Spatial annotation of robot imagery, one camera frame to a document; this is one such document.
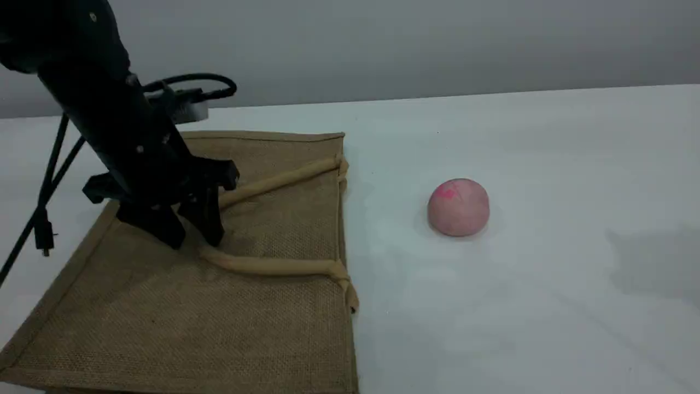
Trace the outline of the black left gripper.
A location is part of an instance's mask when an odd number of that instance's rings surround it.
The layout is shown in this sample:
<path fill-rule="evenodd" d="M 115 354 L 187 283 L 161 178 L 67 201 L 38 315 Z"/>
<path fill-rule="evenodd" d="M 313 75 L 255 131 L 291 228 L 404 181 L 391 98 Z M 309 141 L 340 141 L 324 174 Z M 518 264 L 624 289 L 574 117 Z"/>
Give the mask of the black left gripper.
<path fill-rule="evenodd" d="M 152 206 L 181 201 L 179 215 L 200 232 L 205 242 L 217 247 L 224 236 L 218 187 L 234 190 L 238 179 L 240 173 L 232 160 L 189 157 L 181 167 L 138 171 L 127 181 L 118 181 L 109 172 L 92 176 L 83 194 L 93 204 L 105 199 L 127 202 L 119 205 L 116 217 L 174 250 L 182 246 L 185 229 L 171 207 Z"/>

